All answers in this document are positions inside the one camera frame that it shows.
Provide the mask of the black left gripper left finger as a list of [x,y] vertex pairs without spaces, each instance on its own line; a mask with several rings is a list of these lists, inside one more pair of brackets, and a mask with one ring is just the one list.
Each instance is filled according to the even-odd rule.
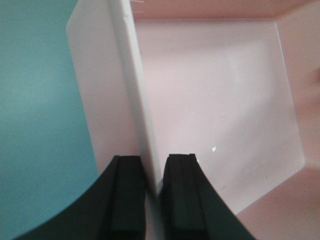
[[94,184],[19,240],[144,240],[146,176],[139,156],[114,156]]

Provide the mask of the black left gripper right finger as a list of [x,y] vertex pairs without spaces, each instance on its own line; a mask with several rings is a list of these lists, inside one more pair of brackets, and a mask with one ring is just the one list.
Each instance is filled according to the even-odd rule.
[[167,240],[253,240],[202,171],[194,154],[170,154],[160,194]]

